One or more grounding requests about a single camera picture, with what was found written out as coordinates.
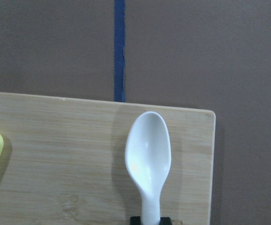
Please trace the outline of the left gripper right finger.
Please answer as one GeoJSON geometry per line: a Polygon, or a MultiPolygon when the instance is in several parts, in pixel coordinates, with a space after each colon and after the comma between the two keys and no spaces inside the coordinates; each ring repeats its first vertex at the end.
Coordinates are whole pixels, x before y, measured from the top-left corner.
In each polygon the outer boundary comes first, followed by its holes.
{"type": "Polygon", "coordinates": [[[161,217],[159,225],[172,225],[172,220],[170,217],[161,217]]]}

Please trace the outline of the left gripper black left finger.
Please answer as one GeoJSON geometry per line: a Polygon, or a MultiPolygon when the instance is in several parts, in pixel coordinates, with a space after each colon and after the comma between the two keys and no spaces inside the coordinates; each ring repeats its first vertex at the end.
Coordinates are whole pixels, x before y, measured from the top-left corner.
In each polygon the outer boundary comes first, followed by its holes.
{"type": "Polygon", "coordinates": [[[141,216],[132,216],[129,225],[143,225],[141,216]]]}

